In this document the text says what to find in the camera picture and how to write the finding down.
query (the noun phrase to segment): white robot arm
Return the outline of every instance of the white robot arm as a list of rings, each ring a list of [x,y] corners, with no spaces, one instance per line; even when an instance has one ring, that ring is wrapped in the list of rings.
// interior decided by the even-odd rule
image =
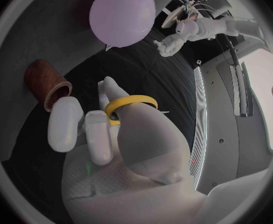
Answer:
[[[161,56],[168,57],[178,52],[187,41],[215,38],[215,35],[220,33],[238,36],[240,34],[238,30],[238,21],[232,17],[224,17],[219,20],[206,17],[197,20],[184,20],[177,24],[175,34],[169,35],[161,42],[154,41],[154,44],[157,45]]]

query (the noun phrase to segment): yellow bracelet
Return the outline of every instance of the yellow bracelet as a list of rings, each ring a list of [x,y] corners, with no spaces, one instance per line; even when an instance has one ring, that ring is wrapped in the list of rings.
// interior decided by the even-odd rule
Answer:
[[[135,95],[135,96],[125,96],[125,97],[115,99],[115,100],[111,101],[105,108],[105,113],[107,114],[111,125],[120,124],[119,120],[111,120],[110,115],[111,115],[112,112],[114,112],[119,107],[129,105],[129,104],[132,104],[132,103],[138,103],[138,102],[140,102],[140,103],[150,103],[150,104],[153,104],[157,108],[156,100],[153,99],[152,97],[149,97],[149,96],[137,96],[137,95]]]

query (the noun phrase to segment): purple balloon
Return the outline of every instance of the purple balloon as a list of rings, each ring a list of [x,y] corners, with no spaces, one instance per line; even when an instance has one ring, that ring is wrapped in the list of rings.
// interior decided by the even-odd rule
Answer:
[[[153,27],[154,19],[154,0],[95,0],[90,10],[94,34],[115,47],[142,40]]]

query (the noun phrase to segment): brown cylinder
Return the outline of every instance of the brown cylinder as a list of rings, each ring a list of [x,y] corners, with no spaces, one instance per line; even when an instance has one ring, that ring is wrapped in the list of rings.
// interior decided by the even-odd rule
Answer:
[[[72,85],[46,60],[36,60],[28,66],[24,82],[47,112],[61,97],[70,96]]]

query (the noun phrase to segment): black fabric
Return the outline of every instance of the black fabric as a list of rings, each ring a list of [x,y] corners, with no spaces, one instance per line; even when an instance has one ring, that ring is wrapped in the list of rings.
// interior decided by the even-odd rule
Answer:
[[[99,109],[97,83],[106,76],[131,95],[153,97],[160,111],[169,111],[166,116],[192,148],[196,116],[193,70],[179,53],[168,58],[159,55],[153,40],[163,38],[153,30],[137,44],[92,56],[65,77],[85,113]],[[54,152],[47,143],[48,118],[49,113],[37,105],[19,133],[11,159],[3,164],[29,202],[54,222],[66,224],[71,219],[61,197],[65,153]]]

